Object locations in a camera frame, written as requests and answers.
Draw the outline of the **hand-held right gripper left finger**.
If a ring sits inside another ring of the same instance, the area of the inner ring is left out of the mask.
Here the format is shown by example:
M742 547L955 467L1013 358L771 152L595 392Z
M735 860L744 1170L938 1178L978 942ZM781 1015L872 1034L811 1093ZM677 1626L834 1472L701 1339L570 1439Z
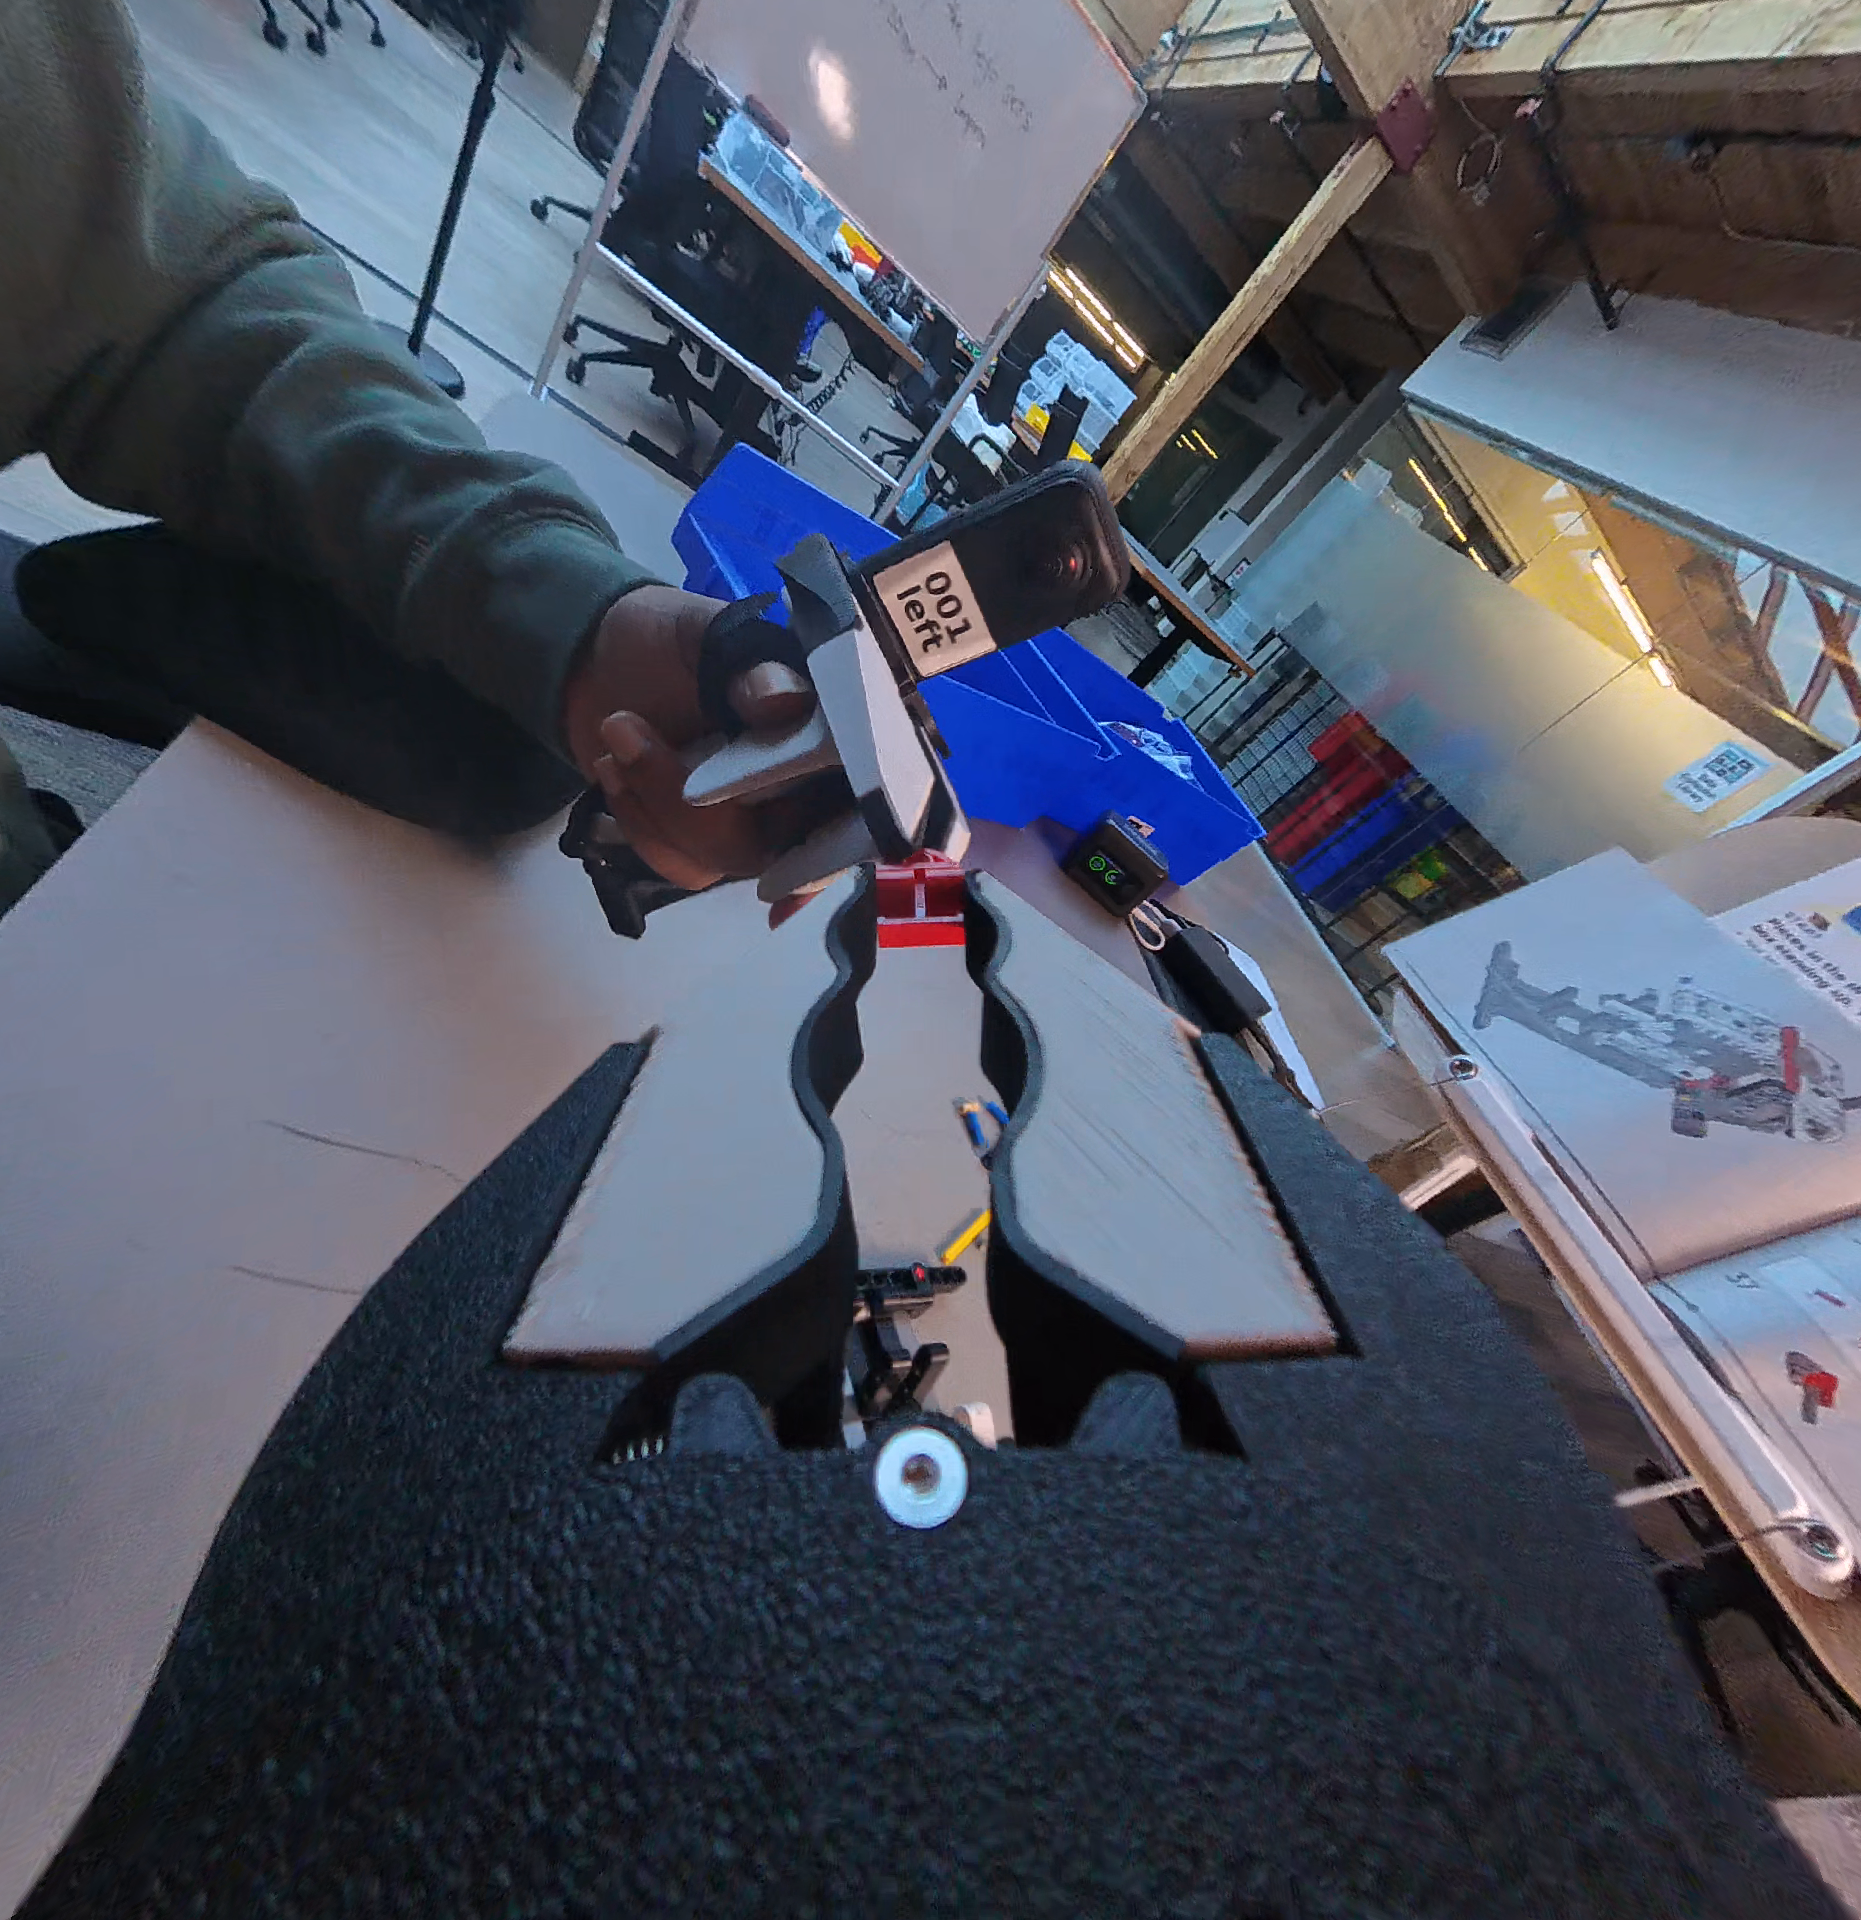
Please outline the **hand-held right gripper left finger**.
M672 1002L534 1268L511 1362L707 1362L817 1264L872 957L872 881L829 881Z

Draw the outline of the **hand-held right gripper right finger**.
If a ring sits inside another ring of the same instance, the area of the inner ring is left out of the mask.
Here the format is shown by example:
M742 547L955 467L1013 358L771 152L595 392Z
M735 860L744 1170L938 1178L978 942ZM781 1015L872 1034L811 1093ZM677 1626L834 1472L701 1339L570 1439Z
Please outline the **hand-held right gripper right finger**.
M1331 1357L1310 1278L1198 1034L989 874L971 875L991 1154L989 1300L1002 1349L1148 1362Z

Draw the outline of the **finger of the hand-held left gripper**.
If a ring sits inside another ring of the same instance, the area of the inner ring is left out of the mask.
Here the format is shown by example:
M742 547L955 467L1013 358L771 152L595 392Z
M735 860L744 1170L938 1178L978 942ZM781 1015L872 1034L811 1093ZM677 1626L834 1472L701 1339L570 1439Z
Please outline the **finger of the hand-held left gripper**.
M855 856L896 865L933 855L960 865L968 851L967 813L870 627L858 617L811 649L807 673L855 802Z

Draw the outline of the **red toy connector piece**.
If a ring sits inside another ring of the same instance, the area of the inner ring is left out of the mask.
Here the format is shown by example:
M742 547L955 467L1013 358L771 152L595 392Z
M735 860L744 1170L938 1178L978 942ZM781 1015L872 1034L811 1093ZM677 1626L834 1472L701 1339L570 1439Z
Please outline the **red toy connector piece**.
M967 947L968 875L960 864L918 851L872 871L878 949Z

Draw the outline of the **toy truck chassis model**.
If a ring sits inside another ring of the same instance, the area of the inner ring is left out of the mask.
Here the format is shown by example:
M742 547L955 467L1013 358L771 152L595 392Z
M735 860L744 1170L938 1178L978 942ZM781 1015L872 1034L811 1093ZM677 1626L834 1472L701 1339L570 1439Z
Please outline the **toy truck chassis model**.
M986 1399L942 1402L949 1349L918 1332L918 1322L962 1283L967 1268L947 1261L858 1268L838 1402L846 1448L864 1447L872 1424L924 1411L942 1411L989 1448L1010 1439L1010 1424L998 1421Z

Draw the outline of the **toy instruction booklet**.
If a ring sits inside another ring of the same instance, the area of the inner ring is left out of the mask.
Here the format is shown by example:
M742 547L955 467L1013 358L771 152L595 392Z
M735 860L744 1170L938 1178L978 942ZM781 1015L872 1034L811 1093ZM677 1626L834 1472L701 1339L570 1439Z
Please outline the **toy instruction booklet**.
M1861 1431L1861 1033L1626 851L1387 957L1726 1383Z

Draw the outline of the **person's left forearm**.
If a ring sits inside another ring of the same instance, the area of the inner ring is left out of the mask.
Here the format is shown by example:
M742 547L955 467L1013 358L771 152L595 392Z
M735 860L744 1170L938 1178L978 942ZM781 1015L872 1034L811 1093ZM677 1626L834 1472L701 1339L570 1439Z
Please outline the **person's left forearm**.
M152 92L119 4L0 4L0 467L316 585L526 728L635 708L647 581L366 321L293 204Z

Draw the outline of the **person's left hand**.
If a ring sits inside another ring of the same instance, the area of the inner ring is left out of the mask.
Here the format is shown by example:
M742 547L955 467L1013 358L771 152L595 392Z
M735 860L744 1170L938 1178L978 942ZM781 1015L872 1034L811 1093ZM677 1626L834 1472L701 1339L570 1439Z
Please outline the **person's left hand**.
M756 879L851 813L834 767L771 798L686 802L701 738L777 734L813 717L813 682L784 643L756 658L703 645L711 622L738 620L724 601L641 582L612 601L567 671L556 738L598 802L572 811L564 851L622 938L638 938L658 904Z

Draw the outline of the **black power adapter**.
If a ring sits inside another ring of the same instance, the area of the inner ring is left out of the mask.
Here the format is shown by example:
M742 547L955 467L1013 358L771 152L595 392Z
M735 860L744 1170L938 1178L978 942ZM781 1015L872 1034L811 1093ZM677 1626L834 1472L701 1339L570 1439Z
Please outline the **black power adapter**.
M1203 925L1173 918L1158 934L1156 968L1203 1033L1240 1038L1271 1015L1263 988Z

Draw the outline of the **blue storage bin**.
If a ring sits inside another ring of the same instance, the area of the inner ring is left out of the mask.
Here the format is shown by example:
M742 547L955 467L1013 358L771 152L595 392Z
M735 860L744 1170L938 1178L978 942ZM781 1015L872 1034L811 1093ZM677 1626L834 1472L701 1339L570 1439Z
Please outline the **blue storage bin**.
M735 601L780 588L777 560L811 533L851 560L893 542L891 529L735 447L693 492L669 542L688 593ZM1063 628L927 679L921 695L971 821L1091 829L1102 813L1135 815L1176 885L1263 840L1263 822L1198 734Z

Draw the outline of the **small black timer device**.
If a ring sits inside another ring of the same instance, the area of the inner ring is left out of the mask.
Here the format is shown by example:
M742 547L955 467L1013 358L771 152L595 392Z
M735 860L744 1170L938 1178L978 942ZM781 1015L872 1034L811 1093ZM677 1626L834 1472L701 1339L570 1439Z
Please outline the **small black timer device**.
M1167 885L1153 834L1127 813L1100 813L1068 839L1058 874L1110 918L1127 918Z

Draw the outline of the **stack of coloured bins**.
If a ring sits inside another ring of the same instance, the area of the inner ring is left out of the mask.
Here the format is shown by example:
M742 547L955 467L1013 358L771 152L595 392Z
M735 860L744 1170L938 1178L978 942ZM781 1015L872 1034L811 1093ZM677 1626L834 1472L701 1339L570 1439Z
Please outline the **stack of coloured bins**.
M1310 733L1263 848L1317 925L1424 925L1519 889L1519 865L1356 711Z

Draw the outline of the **whiteboard on stand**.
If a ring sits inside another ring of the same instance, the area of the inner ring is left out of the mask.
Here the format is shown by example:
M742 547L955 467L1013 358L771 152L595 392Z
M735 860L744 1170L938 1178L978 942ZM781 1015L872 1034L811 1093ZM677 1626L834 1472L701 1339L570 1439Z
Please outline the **whiteboard on stand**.
M978 362L875 498L887 517L1045 291L1054 244L1148 89L1085 4L668 4L528 377L534 399L546 399L587 275L603 262L755 388L788 401L744 349L602 244L669 54L732 106L756 103L851 225L978 342Z

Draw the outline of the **frosted glass partition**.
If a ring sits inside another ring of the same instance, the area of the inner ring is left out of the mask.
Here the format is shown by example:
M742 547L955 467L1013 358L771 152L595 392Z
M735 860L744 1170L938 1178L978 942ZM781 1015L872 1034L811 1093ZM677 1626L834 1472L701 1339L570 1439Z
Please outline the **frosted glass partition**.
M1761 622L1786 568L1626 508L1387 377L1219 496L1167 563L1238 652L1278 639L1523 879L1651 860L1829 761Z

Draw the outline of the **white book stand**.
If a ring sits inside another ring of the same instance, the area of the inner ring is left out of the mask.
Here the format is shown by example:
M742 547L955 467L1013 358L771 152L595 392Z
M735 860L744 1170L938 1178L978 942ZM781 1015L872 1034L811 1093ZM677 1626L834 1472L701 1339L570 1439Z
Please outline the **white book stand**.
M1829 1485L1791 1465L1783 1444L1708 1370L1583 1206L1502 1077L1466 1053L1404 988L1393 998L1390 1034L1537 1245L1563 1310L1661 1447L1711 1495L1722 1523L1775 1548L1786 1581L1805 1597L1861 1597L1861 1523Z

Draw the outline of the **black office chair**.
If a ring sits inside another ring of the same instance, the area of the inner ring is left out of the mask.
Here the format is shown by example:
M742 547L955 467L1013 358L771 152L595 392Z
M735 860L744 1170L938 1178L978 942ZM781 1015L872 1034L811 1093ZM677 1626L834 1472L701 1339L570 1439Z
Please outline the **black office chair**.
M580 157L602 173L631 119L662 10L662 4L612 4L603 12L598 66L572 121ZM707 258L693 256L693 244L707 238L712 225L701 162L728 113L726 92L698 66L668 54L620 180L620 200L603 225L607 253L628 262L711 330L732 324L732 291ZM681 447L662 452L641 435L631 447L693 484L694 419L724 420L724 405L738 385L735 373L719 370L719 356L681 326L669 326L662 335L638 335L587 316L570 318L561 339L570 349L564 377L572 385L582 385L595 366L645 370L651 395L672 407Z

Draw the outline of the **black light stand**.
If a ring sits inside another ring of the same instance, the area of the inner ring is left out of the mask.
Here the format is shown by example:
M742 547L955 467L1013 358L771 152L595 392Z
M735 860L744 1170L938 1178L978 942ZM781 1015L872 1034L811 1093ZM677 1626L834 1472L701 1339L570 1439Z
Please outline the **black light stand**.
M419 370L422 380L450 401L465 399L465 373L429 342L429 326L435 321L442 277L461 226L479 142L493 119L495 83L518 32L519 4L461 4L461 16L467 29L467 45L472 48L476 78L467 98L461 142L456 152L429 258L406 333L406 352L413 362L413 370Z

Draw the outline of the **wooden post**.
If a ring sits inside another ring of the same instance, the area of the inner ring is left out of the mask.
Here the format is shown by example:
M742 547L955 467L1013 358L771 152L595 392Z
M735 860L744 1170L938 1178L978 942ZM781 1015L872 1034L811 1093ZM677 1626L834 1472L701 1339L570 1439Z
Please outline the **wooden post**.
M1173 447L1198 405L1269 326L1278 308L1390 173L1390 151L1375 133L1352 142L1348 152L1335 162L1274 246L1247 275L1225 311L1205 326L1198 346L1189 346L1179 370L1151 392L1141 414L1102 458L1102 488L1113 505L1123 503L1156 456Z

